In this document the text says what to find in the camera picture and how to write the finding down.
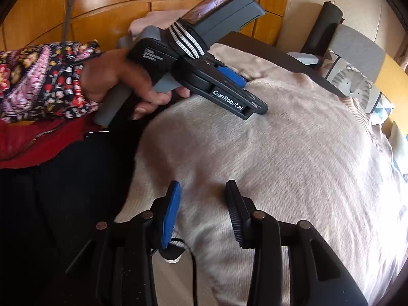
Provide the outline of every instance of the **blue gripper pad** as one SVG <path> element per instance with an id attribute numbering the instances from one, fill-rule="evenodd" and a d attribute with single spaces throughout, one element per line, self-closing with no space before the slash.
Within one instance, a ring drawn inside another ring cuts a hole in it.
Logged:
<path id="1" fill-rule="evenodd" d="M 169 205 L 167 206 L 166 214 L 163 219 L 163 231 L 162 231 L 162 248 L 167 248 L 167 245 L 171 241 L 173 235 L 174 226 L 176 223 L 176 217 L 180 206 L 181 199 L 181 186 L 177 181 L 170 183 L 169 189 L 166 193 L 167 197 L 170 197 Z"/>
<path id="2" fill-rule="evenodd" d="M 217 70 L 221 73 L 223 73 L 225 76 L 227 76 L 229 79 L 231 79 L 235 84 L 237 84 L 239 87 L 244 88 L 246 85 L 246 79 L 244 77 L 241 77 L 239 74 L 237 74 L 235 71 L 232 71 L 230 68 L 224 66 L 218 66 Z"/>

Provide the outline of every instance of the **floral sleeve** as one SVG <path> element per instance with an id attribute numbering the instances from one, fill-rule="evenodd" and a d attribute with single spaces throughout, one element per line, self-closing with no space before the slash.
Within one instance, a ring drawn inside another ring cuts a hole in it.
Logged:
<path id="1" fill-rule="evenodd" d="M 98 104 L 83 96 L 80 84 L 84 60 L 97 53 L 96 41 L 0 51 L 0 119 L 72 119 L 97 110 Z"/>

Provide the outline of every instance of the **hand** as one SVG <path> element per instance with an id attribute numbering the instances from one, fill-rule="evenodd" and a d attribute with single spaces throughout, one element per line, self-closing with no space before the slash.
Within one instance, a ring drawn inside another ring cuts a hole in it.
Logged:
<path id="1" fill-rule="evenodd" d="M 107 91 L 122 81 L 143 99 L 133 113 L 133 119 L 140 119 L 155 111 L 159 105 L 168 104 L 171 92 L 155 92 L 147 71 L 128 61 L 127 53 L 126 48 L 114 49 L 85 62 L 80 78 L 81 89 L 88 99 L 101 102 Z M 190 96 L 190 91 L 185 87 L 177 88 L 176 92 L 183 98 Z"/>

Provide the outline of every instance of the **black pants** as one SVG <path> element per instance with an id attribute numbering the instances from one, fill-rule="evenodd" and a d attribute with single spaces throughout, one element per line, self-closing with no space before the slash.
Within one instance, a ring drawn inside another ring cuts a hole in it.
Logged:
<path id="1" fill-rule="evenodd" d="M 120 211 L 146 124 L 91 134 L 40 166 L 0 170 L 0 304 L 36 304 L 97 222 Z"/>

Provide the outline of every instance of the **white cable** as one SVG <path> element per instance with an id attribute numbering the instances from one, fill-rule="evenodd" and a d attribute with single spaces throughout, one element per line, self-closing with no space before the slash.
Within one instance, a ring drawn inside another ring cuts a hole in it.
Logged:
<path id="1" fill-rule="evenodd" d="M 193 38 L 193 36 L 181 25 L 178 21 L 175 21 L 174 24 L 177 24 L 181 31 L 190 39 L 190 41 L 197 47 L 198 51 L 201 55 L 204 55 L 203 48 L 201 48 L 200 44 Z"/>
<path id="2" fill-rule="evenodd" d="M 199 54 L 197 53 L 197 51 L 195 50 L 195 48 L 193 47 L 193 45 L 185 38 L 185 36 L 182 35 L 182 33 L 179 31 L 179 29 L 177 28 L 177 26 L 175 26 L 174 24 L 170 25 L 171 28 L 173 28 L 173 30 L 176 31 L 176 33 L 178 34 L 179 38 L 187 45 L 187 47 L 193 52 L 194 56 L 199 59 Z"/>
<path id="3" fill-rule="evenodd" d="M 191 52 L 188 50 L 188 48 L 186 46 L 184 46 L 184 44 L 178 39 L 178 37 L 176 36 L 176 34 L 174 33 L 174 31 L 172 30 L 171 26 L 169 27 L 171 36 L 173 37 L 174 41 L 176 42 L 177 45 L 179 45 L 179 47 L 192 59 L 194 59 L 195 57 L 191 54 Z"/>

